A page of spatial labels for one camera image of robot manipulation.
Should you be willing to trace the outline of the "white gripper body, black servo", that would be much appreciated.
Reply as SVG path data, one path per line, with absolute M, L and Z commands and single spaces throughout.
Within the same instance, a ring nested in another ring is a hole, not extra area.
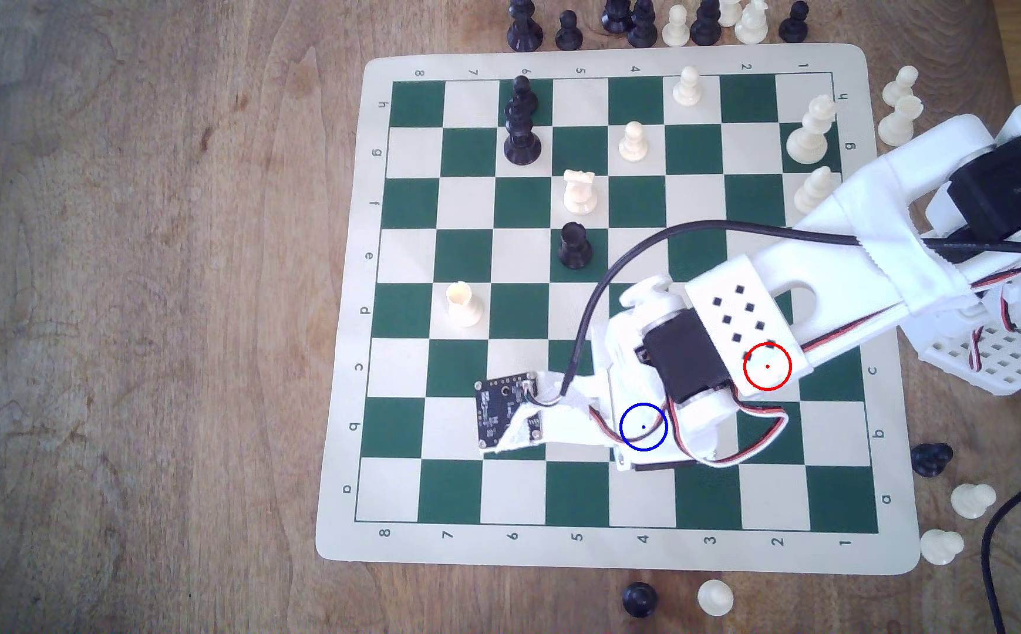
M 743 411 L 743 372 L 731 372 L 743 365 L 743 286 L 669 286 L 666 276 L 632 285 L 602 333 L 616 467 L 736 467 L 743 450 L 720 456 L 716 425 Z

